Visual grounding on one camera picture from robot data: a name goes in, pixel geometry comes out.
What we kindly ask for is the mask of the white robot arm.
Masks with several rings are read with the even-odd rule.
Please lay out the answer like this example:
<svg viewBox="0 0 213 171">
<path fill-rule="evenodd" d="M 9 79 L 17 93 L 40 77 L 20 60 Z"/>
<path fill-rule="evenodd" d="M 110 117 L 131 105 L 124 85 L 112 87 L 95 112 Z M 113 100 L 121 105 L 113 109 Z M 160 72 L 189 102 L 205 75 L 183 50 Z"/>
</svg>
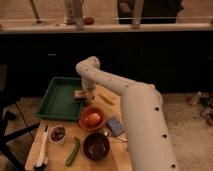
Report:
<svg viewBox="0 0 213 171">
<path fill-rule="evenodd" d="M 99 84 L 121 97 L 120 110 L 132 171 L 179 171 L 156 88 L 100 69 L 91 56 L 76 64 L 82 87 L 93 91 Z"/>
</svg>

